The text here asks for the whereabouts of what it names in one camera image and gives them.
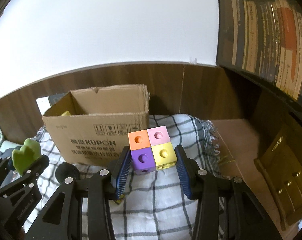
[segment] yellow block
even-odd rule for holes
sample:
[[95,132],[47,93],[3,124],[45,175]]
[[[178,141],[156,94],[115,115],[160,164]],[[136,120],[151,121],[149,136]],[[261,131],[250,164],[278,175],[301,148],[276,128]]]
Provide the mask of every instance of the yellow block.
[[69,116],[69,115],[71,115],[71,114],[70,114],[69,110],[67,110],[61,116]]
[[172,167],[177,162],[172,143],[151,146],[151,149],[157,171]]

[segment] wooden cabinet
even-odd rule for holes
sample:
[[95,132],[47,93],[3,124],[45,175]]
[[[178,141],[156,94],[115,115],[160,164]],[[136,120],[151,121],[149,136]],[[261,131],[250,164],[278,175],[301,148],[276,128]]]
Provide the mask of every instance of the wooden cabinet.
[[283,124],[267,151],[255,164],[278,207],[282,230],[302,218],[302,130]]

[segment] shipping symbol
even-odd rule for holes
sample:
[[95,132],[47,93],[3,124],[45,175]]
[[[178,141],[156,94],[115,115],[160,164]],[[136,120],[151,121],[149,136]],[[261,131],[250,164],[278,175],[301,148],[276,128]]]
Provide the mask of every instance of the shipping symbol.
[[118,134],[119,135],[127,135],[128,134],[128,127],[125,123],[119,123],[116,126],[118,127]]
[[94,124],[93,126],[97,135],[106,135],[102,124]]
[[130,124],[130,131],[136,132],[140,130],[140,125],[138,123],[132,123]]
[[114,124],[106,124],[107,135],[116,135]]

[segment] white blanket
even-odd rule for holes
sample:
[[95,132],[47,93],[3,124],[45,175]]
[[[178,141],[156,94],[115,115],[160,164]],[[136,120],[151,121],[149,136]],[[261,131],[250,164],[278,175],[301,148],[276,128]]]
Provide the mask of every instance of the white blanket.
[[[219,146],[214,144],[213,125],[210,121],[202,121],[186,114],[150,116],[150,127],[162,125],[167,127],[173,147],[182,145],[187,156],[195,159],[200,168],[220,176],[217,165]],[[49,156],[50,164],[38,179],[43,198],[25,223],[26,231],[59,186],[55,170],[64,161],[45,129],[40,129],[35,139],[41,144],[42,154]],[[82,179],[102,169],[97,166],[76,166]],[[219,203],[220,213],[223,214],[223,199]],[[175,167],[145,175],[135,175],[131,171],[125,199],[119,205],[110,201],[114,233],[121,240],[191,239],[196,207],[197,201],[190,201],[183,194]],[[223,223],[220,222],[220,225],[218,239],[223,239]],[[83,239],[88,239],[87,199],[83,200],[82,235]]]

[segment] green plush toy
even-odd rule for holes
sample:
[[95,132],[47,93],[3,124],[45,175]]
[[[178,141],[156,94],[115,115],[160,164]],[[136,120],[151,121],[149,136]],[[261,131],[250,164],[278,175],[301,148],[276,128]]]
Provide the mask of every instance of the green plush toy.
[[38,158],[41,157],[41,147],[37,141],[26,139],[20,150],[12,151],[12,163],[20,175]]

